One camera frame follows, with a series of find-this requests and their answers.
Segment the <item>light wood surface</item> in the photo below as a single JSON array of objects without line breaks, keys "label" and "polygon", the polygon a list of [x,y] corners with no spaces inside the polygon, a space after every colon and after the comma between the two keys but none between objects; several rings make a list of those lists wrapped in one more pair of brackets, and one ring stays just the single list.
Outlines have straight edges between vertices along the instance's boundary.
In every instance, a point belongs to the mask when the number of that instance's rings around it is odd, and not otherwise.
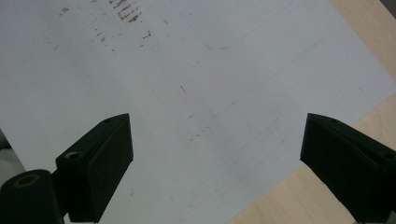
[{"label": "light wood surface", "polygon": [[[396,80],[396,20],[375,0],[332,0],[355,33]],[[355,128],[396,149],[396,93]],[[306,166],[290,173],[228,224],[353,223],[355,220]]]}]

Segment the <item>black plastic part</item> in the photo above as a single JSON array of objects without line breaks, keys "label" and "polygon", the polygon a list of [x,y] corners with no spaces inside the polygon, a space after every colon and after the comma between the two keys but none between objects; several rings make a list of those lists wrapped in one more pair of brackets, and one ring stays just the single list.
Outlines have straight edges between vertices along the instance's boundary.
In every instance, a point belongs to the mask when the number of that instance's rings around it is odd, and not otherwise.
[{"label": "black plastic part", "polygon": [[395,0],[380,0],[381,3],[387,8],[387,10],[396,19],[396,1]]},{"label": "black plastic part", "polygon": [[100,122],[56,159],[55,185],[63,187],[58,192],[71,221],[99,222],[133,156],[124,114]]},{"label": "black plastic part", "polygon": [[9,179],[0,192],[1,223],[62,224],[50,172],[33,170]]},{"label": "black plastic part", "polygon": [[336,119],[308,114],[301,161],[359,222],[395,209],[396,152]]}]

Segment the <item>screw hole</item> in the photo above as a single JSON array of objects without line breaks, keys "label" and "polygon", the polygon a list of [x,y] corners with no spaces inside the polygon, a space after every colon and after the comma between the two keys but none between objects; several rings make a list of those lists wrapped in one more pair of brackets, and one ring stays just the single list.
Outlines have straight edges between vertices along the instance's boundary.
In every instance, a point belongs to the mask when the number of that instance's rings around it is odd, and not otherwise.
[{"label": "screw hole", "polygon": [[384,154],[384,157],[387,158],[387,159],[389,159],[389,160],[395,159],[395,156],[392,155],[392,154],[390,154],[390,153],[385,153],[385,154]]},{"label": "screw hole", "polygon": [[77,159],[79,155],[77,152],[69,152],[64,157],[67,159]]},{"label": "screw hole", "polygon": [[14,182],[14,188],[16,189],[26,188],[28,186],[33,185],[38,179],[40,179],[40,176],[37,174],[23,176]]}]

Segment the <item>pencil mark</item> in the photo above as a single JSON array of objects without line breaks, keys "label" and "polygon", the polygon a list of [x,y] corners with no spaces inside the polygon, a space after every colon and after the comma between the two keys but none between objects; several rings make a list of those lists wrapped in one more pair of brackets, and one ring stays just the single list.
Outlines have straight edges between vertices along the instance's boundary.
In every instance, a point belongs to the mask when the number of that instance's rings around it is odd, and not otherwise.
[{"label": "pencil mark", "polygon": [[187,95],[187,93],[186,93],[186,91],[184,90],[184,88],[183,88],[183,86],[182,85],[180,85],[180,88],[184,91],[184,94],[186,94]]},{"label": "pencil mark", "polygon": [[62,12],[59,14],[59,16],[62,16],[68,10],[69,10],[69,8],[67,8],[67,7],[62,8]]},{"label": "pencil mark", "polygon": [[150,32],[150,31],[148,31],[148,34],[147,34],[147,35],[145,35],[145,36],[143,36],[143,39],[149,38],[150,36],[151,36],[151,32]]},{"label": "pencil mark", "polygon": [[125,16],[121,15],[121,12],[119,12],[119,17],[120,19],[123,21],[125,18],[129,17],[132,13],[134,13],[134,10],[130,11],[128,14],[126,14]]},{"label": "pencil mark", "polygon": [[256,141],[257,138],[259,138],[260,136],[262,136],[264,134],[263,130],[260,130],[258,132],[256,132],[256,134],[253,136],[253,138],[251,138],[250,140],[248,140],[247,143],[245,143],[242,146],[242,150],[245,150],[247,147],[249,147],[254,141]]},{"label": "pencil mark", "polygon": [[215,119],[216,115],[213,113],[213,111],[211,109],[209,109],[209,114]]},{"label": "pencil mark", "polygon": [[300,54],[298,54],[295,58],[293,58],[291,61],[289,61],[288,63],[284,64],[281,68],[279,68],[277,71],[275,71],[271,76],[269,76],[268,78],[266,78],[263,82],[261,82],[259,85],[257,85],[255,88],[253,88],[253,90],[249,91],[248,93],[246,93],[244,96],[242,96],[240,99],[236,100],[236,101],[232,101],[231,105],[228,105],[228,107],[222,111],[220,114],[223,115],[225,113],[227,113],[231,108],[233,108],[235,105],[237,105],[239,102],[245,100],[247,97],[249,97],[250,94],[252,94],[253,92],[255,92],[256,90],[258,90],[262,85],[264,85],[265,83],[267,83],[268,81],[270,81],[272,78],[276,77],[279,73],[281,73],[284,69],[286,69],[287,67],[289,67],[291,64],[293,64],[295,61],[297,61],[301,56],[305,55],[307,52],[309,52],[311,49],[313,49],[317,44],[319,44],[322,40],[324,39],[324,37],[320,38],[318,41],[316,41],[314,44],[312,44],[311,46],[309,46],[308,48],[306,48],[303,52],[301,52]]},{"label": "pencil mark", "polygon": [[122,10],[121,10],[120,12],[123,12],[123,11],[125,11],[126,9],[130,8],[130,7],[131,7],[131,4],[128,4],[126,7],[123,7]]},{"label": "pencil mark", "polygon": [[202,133],[206,132],[209,128],[209,126],[206,126],[204,129],[202,129]]},{"label": "pencil mark", "polygon": [[94,19],[93,21],[91,21],[91,25],[93,25],[94,23],[96,23],[97,19]]},{"label": "pencil mark", "polygon": [[277,12],[275,12],[275,14],[273,14],[272,16],[270,16],[269,18],[263,18],[263,19],[258,19],[258,25],[254,28],[252,28],[251,30],[249,30],[248,32],[246,32],[244,35],[242,35],[241,37],[237,38],[235,41],[233,41],[231,44],[226,45],[226,46],[211,46],[209,44],[207,44],[203,38],[201,37],[200,34],[198,34],[195,29],[190,25],[190,23],[188,22],[186,16],[181,12],[180,8],[178,7],[177,4],[173,3],[172,1],[170,1],[170,3],[173,5],[173,7],[176,9],[177,13],[179,14],[179,16],[181,17],[181,19],[186,23],[186,25],[192,30],[192,33],[200,40],[200,42],[207,48],[207,49],[228,49],[232,46],[235,46],[236,44],[240,43],[241,41],[243,41],[246,37],[250,36],[252,33],[254,33],[256,30],[258,30],[263,24],[268,23],[269,21],[272,21],[274,18],[276,18],[278,15],[280,15],[282,12],[284,12],[287,8],[289,8],[290,6],[292,6],[294,4],[294,0],[291,0],[287,5],[285,5],[284,7],[280,8]]},{"label": "pencil mark", "polygon": [[117,7],[119,7],[122,3],[124,3],[126,0],[120,0],[113,8],[116,9]]},{"label": "pencil mark", "polygon": [[128,22],[136,21],[137,18],[139,18],[139,15],[134,15],[134,17],[132,17]]},{"label": "pencil mark", "polygon": [[277,116],[275,119],[273,119],[268,125],[265,126],[264,130],[267,131],[269,134],[274,133],[278,128],[278,121],[279,121],[280,115],[277,113]]}]

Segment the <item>sheet of paper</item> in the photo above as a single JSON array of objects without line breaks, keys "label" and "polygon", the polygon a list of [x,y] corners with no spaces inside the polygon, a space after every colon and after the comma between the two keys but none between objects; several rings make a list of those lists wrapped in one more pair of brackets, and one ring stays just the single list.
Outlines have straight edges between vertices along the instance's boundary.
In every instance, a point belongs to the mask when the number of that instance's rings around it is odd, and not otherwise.
[{"label": "sheet of paper", "polygon": [[129,113],[101,223],[221,223],[299,163],[307,112],[353,124],[395,83],[326,0],[0,3],[0,126],[27,170]]}]

